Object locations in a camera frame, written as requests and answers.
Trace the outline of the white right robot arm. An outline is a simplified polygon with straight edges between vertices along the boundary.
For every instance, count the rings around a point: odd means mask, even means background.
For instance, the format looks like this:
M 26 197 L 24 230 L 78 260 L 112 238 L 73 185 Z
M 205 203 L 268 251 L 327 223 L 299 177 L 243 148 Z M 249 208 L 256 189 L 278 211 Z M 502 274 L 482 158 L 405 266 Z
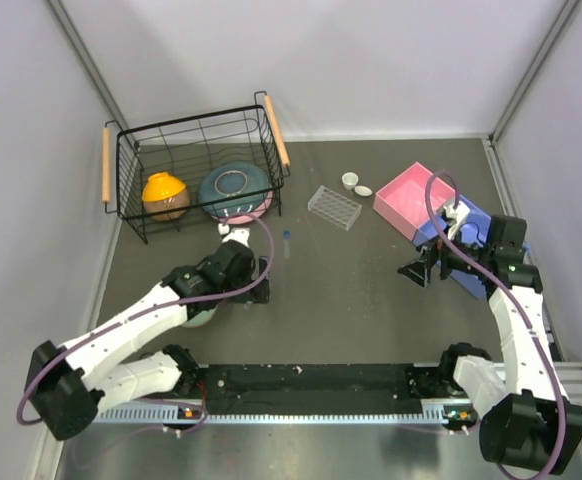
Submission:
M 560 475 L 582 440 L 582 407 L 570 402 L 551 358 L 543 321 L 543 284 L 526 263 L 525 220 L 495 215 L 483 243 L 462 240 L 449 215 L 433 222 L 437 235 L 400 274 L 422 287 L 431 269 L 441 278 L 460 271 L 480 279 L 500 336 L 502 374 L 486 352 L 467 343 L 444 351 L 437 372 L 447 394 L 465 393 L 479 418 L 483 458 L 501 468 Z

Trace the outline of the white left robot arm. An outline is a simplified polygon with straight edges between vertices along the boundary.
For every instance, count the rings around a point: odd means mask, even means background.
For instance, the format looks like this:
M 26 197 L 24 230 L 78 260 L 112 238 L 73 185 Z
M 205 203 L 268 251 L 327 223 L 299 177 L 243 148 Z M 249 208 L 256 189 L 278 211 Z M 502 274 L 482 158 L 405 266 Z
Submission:
M 256 256 L 230 234 L 195 265 L 174 268 L 143 297 L 99 327 L 31 354 L 24 401 L 58 441 L 82 433 L 96 417 L 147 395 L 187 396 L 197 387 L 189 352 L 167 346 L 137 361 L 132 354 L 163 333 L 208 322 L 223 301 L 265 304 L 272 259 Z

